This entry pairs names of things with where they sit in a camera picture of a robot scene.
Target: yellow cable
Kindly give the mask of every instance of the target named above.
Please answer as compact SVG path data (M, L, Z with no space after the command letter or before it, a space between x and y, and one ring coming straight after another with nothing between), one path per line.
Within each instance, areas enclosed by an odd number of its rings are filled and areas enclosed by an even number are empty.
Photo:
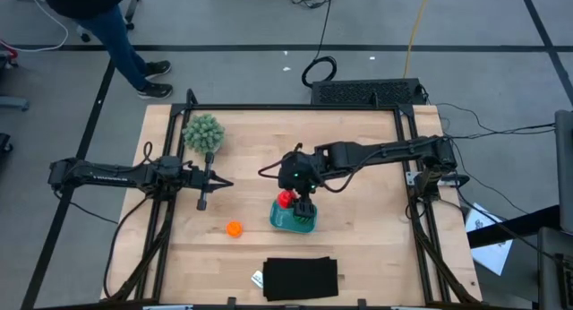
M412 44L414 43L415 34L418 31L418 26L420 25L420 21L422 20L423 9L426 7L426 3L428 0L422 1L422 6L420 6L420 10L418 11L418 17L415 19L414 28L412 29L412 35L410 36L410 43L408 43L408 52L406 53L406 65L404 67L404 75L402 78L406 78L408 75L408 69L410 68L410 53L412 52Z

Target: black shoe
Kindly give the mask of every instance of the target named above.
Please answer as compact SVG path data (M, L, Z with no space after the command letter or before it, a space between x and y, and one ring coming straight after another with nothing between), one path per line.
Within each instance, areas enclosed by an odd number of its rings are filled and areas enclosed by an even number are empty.
M173 86L148 82L143 90L137 90L141 99L166 99L173 92Z
M160 61L157 63L147 63L147 72L145 73L145 78L148 80L160 76L162 74L169 73L171 71L171 63L167 60Z

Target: white cable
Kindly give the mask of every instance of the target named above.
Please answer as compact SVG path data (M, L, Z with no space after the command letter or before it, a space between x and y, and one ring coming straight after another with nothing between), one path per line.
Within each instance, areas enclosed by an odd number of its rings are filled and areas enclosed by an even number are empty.
M57 49L59 49L60 47L62 47L62 46L65 44L65 41L68 40L68 37L70 36L70 32L68 31L68 29L67 29L60 21L58 21L58 20L57 20L56 18L54 18L50 13L48 13L48 12L46 11L46 9L44 9L44 8L42 7L42 5L39 4L38 0L34 0L34 2L35 2L36 5L38 6L38 8L39 8L40 10L42 10L42 12L43 12L45 15L47 15L48 18L52 19L55 23L57 23L60 27L62 27L62 29L64 29L64 31L65 31L64 40L62 40L62 42L60 42L59 45L54 46L54 47L45 47L45 48L39 48L39 49L20 49L20 48L17 48L17 47L12 47L12 46L8 45L7 43L5 43L4 41L2 41L2 40L0 39L0 44L2 44L4 47L7 47L8 49L11 49L11 50L20 51L20 52L36 53L36 52L40 52L40 51L57 50Z

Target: jeans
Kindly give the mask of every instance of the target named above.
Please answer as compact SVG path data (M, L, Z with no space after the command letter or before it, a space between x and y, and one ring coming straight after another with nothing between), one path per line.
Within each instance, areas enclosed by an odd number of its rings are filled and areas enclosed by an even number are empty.
M106 47L115 68L136 90L142 90L148 84L145 79L145 61L135 53L127 38L127 29L119 5L94 18L76 22L98 37Z

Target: green bowl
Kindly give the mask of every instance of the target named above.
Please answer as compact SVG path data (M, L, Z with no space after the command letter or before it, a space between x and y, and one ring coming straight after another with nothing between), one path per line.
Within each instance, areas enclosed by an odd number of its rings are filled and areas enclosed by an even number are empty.
M288 230L299 234L311 233L316 227L316 219L319 211L316 209L316 215L307 222L300 222L295 219L294 208L281 208L277 201L272 204L270 209L270 224L278 229Z

